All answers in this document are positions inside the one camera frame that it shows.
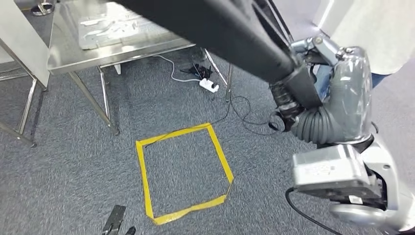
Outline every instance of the yellow tape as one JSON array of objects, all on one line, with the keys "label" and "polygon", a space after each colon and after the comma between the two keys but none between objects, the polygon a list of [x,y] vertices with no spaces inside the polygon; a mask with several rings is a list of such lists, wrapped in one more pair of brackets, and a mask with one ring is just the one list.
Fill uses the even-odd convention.
[{"label": "yellow tape", "polygon": [[[195,131],[200,131],[203,129],[207,129],[207,131],[209,132],[210,138],[212,139],[213,145],[215,146],[216,153],[218,154],[219,160],[222,164],[223,170],[225,171],[226,177],[228,179],[229,187],[228,187],[226,194],[219,196],[215,199],[212,199],[210,201],[203,202],[203,203],[191,206],[189,208],[186,208],[186,209],[183,209],[177,212],[165,214],[157,218],[154,218],[153,207],[151,206],[150,190],[148,187],[147,173],[146,173],[145,163],[144,163],[143,147],[147,144],[151,144],[151,143],[162,141],[168,138],[188,134],[188,133],[195,132]],[[207,208],[214,207],[214,206],[224,203],[226,196],[228,195],[229,190],[231,189],[231,186],[232,186],[233,174],[232,174],[231,168],[228,165],[228,162],[226,161],[225,155],[219,144],[219,140],[216,137],[213,127],[210,123],[204,123],[204,124],[200,124],[194,127],[187,128],[187,129],[178,130],[172,133],[151,137],[149,139],[145,139],[141,141],[136,141],[136,148],[137,148],[138,161],[140,163],[141,177],[142,177],[142,182],[143,182],[145,213],[148,217],[150,217],[153,220],[155,224],[157,225],[165,224],[173,220],[176,220],[178,218],[181,218],[189,212],[207,209]]]}]

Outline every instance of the black tool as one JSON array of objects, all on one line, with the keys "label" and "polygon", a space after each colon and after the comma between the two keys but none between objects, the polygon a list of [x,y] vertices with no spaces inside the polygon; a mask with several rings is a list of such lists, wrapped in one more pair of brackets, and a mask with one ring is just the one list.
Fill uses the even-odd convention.
[{"label": "black tool", "polygon": [[134,234],[136,234],[136,228],[131,227],[131,228],[128,229],[128,231],[125,235],[134,235]]},{"label": "black tool", "polygon": [[209,69],[207,69],[204,66],[201,66],[199,64],[193,64],[193,67],[187,69],[187,70],[180,70],[181,72],[190,73],[195,75],[196,77],[200,78],[201,80],[203,78],[210,78],[210,75],[212,75],[212,66],[209,66]]},{"label": "black tool", "polygon": [[126,207],[115,205],[113,211],[108,217],[107,223],[105,223],[102,229],[102,235],[117,235],[119,227],[121,226],[122,218],[124,217]]}]

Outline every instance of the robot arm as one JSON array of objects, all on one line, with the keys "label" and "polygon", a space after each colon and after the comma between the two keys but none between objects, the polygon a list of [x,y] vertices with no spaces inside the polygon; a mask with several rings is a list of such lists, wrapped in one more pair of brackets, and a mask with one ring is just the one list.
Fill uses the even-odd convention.
[{"label": "robot arm", "polygon": [[[369,131],[372,84],[362,48],[341,48],[323,36],[290,44],[272,0],[116,2],[270,84],[285,131],[320,148],[293,156],[298,192],[338,202],[330,212],[344,221],[388,234],[415,227],[414,195]],[[333,68],[327,102],[320,101],[299,53],[307,63]]]}]

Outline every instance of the stainless steel table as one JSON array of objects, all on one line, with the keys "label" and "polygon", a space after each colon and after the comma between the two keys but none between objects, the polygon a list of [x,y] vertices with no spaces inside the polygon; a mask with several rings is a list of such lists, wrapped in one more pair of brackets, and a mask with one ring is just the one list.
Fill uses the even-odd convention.
[{"label": "stainless steel table", "polygon": [[[52,74],[69,73],[72,80],[90,101],[95,111],[110,127],[115,135],[119,130],[113,125],[110,118],[106,84],[101,68],[145,58],[170,51],[180,50],[195,44],[177,36],[174,33],[165,33],[151,40],[126,41],[118,44],[82,50],[78,44],[78,21],[81,17],[105,14],[111,10],[110,3],[99,0],[62,0],[55,6],[52,33],[50,37],[50,57],[47,68]],[[207,50],[203,50],[215,71],[223,82],[227,81],[216,67]],[[75,71],[98,67],[101,74],[102,90],[104,95],[105,111],[99,106],[88,88],[81,81]]]}]

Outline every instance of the white cable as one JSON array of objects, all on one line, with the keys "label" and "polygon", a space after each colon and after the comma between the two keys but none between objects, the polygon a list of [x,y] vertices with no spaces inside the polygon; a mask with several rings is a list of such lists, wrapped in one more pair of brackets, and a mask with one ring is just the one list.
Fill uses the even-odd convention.
[{"label": "white cable", "polygon": [[180,80],[180,79],[174,78],[173,77],[173,74],[174,74],[174,62],[171,61],[171,60],[169,60],[169,59],[167,59],[166,57],[161,56],[161,55],[154,55],[153,57],[160,57],[161,59],[163,59],[165,61],[168,61],[168,62],[170,62],[173,65],[173,71],[171,72],[171,78],[173,80],[178,81],[178,82],[200,82],[199,79]]}]

